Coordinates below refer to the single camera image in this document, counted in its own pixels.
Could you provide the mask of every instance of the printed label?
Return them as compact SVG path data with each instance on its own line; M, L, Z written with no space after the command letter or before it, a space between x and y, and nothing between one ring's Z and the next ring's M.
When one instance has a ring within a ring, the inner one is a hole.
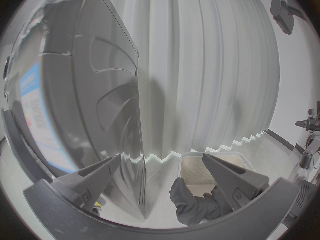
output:
M47 162L67 173L77 169L60 145L50 124L40 88L39 63L35 63L19 82L20 99L26 122Z

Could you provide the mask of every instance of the gloved hand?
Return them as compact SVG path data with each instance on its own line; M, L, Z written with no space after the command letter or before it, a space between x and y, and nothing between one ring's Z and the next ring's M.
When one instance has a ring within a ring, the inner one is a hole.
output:
M232 211L218 186L204 197L193 196L183 178L177 178L170 190L170 199L177 208L177 219L187 226L197 225L203 219L216 219Z

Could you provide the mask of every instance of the white curtain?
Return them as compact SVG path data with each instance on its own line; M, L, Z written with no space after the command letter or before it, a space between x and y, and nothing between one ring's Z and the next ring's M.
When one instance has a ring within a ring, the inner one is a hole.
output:
M267 129L279 56L260 0L111 0L138 47L146 157L231 146Z

